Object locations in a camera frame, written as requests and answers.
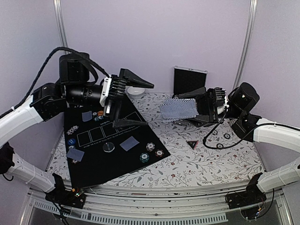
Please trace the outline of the blue playing card deck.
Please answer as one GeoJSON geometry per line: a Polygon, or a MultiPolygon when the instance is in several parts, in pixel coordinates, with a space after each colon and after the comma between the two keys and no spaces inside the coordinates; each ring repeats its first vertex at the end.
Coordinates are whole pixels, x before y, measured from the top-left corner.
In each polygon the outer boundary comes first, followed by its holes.
{"type": "Polygon", "coordinates": [[[169,98],[159,107],[163,122],[195,118],[199,115],[196,100],[169,98]]]}

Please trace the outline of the green chip stack top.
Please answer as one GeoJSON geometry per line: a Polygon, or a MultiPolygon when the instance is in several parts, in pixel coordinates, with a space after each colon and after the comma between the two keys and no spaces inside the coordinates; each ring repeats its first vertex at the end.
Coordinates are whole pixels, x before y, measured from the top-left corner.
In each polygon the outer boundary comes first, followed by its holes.
{"type": "Polygon", "coordinates": [[[93,112],[92,113],[92,118],[93,118],[94,121],[101,121],[101,120],[104,119],[104,116],[103,115],[102,116],[98,116],[97,112],[93,112]]]}

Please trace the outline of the dealt card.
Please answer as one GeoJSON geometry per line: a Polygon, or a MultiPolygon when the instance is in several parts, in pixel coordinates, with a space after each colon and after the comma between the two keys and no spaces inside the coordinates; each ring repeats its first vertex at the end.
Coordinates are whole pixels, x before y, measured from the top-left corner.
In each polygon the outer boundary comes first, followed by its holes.
{"type": "Polygon", "coordinates": [[[126,139],[125,141],[123,141],[120,144],[120,147],[125,151],[129,151],[130,149],[132,149],[133,147],[135,147],[138,144],[139,144],[139,142],[133,136],[131,136],[128,139],[126,139]]]}
{"type": "Polygon", "coordinates": [[[71,148],[67,152],[67,158],[70,158],[70,159],[78,161],[78,162],[81,162],[83,156],[84,156],[84,151],[81,151],[81,150],[78,150],[75,148],[71,148]]]}
{"type": "Polygon", "coordinates": [[[92,111],[82,113],[82,121],[87,122],[93,119],[92,111]]]}

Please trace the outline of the blue round button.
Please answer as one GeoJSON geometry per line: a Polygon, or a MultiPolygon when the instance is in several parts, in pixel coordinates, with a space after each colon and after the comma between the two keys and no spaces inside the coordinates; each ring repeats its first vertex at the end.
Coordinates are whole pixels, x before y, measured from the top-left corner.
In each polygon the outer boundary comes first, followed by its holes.
{"type": "Polygon", "coordinates": [[[68,145],[75,145],[75,143],[76,143],[76,140],[74,138],[71,138],[67,141],[68,145]]]}

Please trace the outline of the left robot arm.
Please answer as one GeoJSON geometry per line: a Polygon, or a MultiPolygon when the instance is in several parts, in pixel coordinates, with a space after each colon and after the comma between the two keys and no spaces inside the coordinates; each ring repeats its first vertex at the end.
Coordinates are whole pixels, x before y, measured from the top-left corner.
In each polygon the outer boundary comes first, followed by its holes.
{"type": "Polygon", "coordinates": [[[121,102],[127,86],[152,89],[154,85],[122,68],[118,75],[105,74],[98,83],[98,73],[105,70],[90,59],[89,54],[68,47],[57,47],[53,53],[64,51],[59,59],[59,79],[39,88],[30,87],[25,97],[0,116],[0,173],[18,177],[27,184],[51,193],[59,203],[66,203],[70,194],[62,178],[48,174],[23,160],[9,141],[22,131],[48,121],[71,106],[103,107],[104,116],[115,128],[140,125],[135,120],[119,118],[121,102]]]}

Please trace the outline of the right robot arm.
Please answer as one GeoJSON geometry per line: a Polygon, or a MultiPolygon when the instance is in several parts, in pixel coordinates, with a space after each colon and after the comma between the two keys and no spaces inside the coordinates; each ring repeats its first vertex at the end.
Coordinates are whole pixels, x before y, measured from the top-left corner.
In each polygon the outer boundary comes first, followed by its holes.
{"type": "MultiPolygon", "coordinates": [[[[243,82],[230,94],[222,88],[201,87],[175,94],[173,98],[196,101],[199,114],[195,118],[185,119],[196,127],[211,125],[217,127],[227,118],[230,120],[231,129],[241,141],[269,143],[295,152],[300,151],[299,128],[279,124],[250,113],[260,97],[254,87],[247,82],[243,82]]],[[[246,204],[253,204],[260,198],[261,193],[295,183],[299,179],[300,160],[297,158],[278,169],[254,175],[242,195],[242,200],[246,204]]]]}

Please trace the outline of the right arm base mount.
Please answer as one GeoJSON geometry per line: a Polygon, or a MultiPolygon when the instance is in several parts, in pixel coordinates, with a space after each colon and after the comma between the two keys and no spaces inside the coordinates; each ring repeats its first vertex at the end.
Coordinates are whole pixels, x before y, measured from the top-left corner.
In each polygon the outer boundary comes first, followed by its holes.
{"type": "Polygon", "coordinates": [[[246,220],[256,220],[260,216],[266,201],[266,195],[260,191],[232,191],[226,194],[225,202],[229,209],[237,209],[256,204],[255,208],[241,210],[246,220]]]}

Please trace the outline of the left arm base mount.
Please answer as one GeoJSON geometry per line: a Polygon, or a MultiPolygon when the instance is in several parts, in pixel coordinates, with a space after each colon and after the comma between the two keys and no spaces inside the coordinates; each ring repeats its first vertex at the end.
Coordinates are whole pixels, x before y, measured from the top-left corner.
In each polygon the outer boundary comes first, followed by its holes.
{"type": "Polygon", "coordinates": [[[64,186],[61,186],[55,187],[54,190],[45,193],[45,199],[57,203],[59,206],[64,205],[83,209],[86,194],[83,189],[73,188],[72,190],[67,190],[64,186]]]}

